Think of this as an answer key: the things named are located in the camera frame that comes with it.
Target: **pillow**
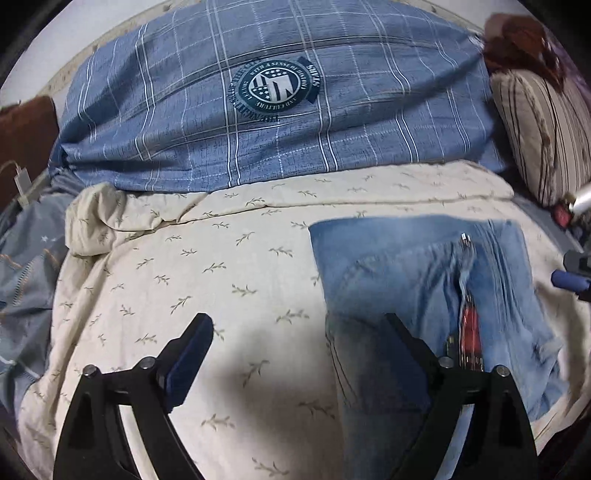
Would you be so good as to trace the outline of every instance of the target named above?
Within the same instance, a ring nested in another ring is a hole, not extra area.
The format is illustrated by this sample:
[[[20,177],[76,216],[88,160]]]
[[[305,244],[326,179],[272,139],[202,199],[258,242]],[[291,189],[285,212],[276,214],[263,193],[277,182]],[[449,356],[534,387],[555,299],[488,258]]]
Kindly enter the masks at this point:
[[[564,92],[528,70],[495,73],[491,86],[515,162],[543,206],[557,203],[591,178],[591,115],[569,78]]]

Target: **bed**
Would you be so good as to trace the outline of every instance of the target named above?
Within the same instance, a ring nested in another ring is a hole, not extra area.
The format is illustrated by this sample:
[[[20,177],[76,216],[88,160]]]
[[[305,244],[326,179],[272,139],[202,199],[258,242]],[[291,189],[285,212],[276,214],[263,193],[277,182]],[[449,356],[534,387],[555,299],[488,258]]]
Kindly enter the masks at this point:
[[[131,27],[122,25],[89,46],[46,92],[63,91],[93,49]],[[532,424],[541,452],[589,403],[591,314],[550,285],[569,240],[530,207],[515,201],[500,177],[467,161],[309,174],[213,193],[90,186],[67,211],[70,252],[56,287],[48,368],[20,410],[22,456],[36,477],[51,478],[82,368],[130,368],[158,354],[205,312],[215,322],[214,343],[187,401],[171,416],[205,477],[340,478],[326,306],[307,228],[330,218],[437,213],[513,219],[524,231],[538,296],[564,342],[559,363],[569,384]],[[133,415],[122,414],[142,477],[155,478]]]

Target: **zipper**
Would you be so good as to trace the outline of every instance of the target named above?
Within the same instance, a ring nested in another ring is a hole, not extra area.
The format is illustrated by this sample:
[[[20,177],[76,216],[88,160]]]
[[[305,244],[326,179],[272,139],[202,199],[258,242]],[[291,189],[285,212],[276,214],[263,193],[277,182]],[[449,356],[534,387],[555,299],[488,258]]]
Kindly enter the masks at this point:
[[[460,237],[464,250],[472,248],[470,235],[463,233]],[[478,311],[472,294],[466,290],[463,299],[462,318],[459,328],[460,366],[467,370],[484,371],[482,359],[482,342],[478,328]]]

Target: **striped pillow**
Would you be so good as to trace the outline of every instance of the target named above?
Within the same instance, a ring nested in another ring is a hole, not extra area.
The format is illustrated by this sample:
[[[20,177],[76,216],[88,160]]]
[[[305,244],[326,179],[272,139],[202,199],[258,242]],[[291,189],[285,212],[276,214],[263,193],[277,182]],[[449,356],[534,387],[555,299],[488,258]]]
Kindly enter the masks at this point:
[[[495,73],[492,93],[513,155],[531,193],[543,206],[557,203],[591,178],[591,115],[578,88],[564,92],[528,70]]]

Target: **red object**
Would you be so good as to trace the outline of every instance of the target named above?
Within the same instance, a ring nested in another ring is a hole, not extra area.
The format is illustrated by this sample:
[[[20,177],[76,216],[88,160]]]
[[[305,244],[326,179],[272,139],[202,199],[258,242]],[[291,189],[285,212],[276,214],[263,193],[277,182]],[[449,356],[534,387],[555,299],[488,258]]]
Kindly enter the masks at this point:
[[[564,203],[558,203],[552,209],[552,218],[559,227],[566,230],[566,228],[570,225],[570,221],[573,219],[573,214],[570,213],[569,209]]]
[[[482,344],[478,329],[478,313],[471,297],[466,299],[462,312],[460,333],[460,363],[468,370],[484,371]]]

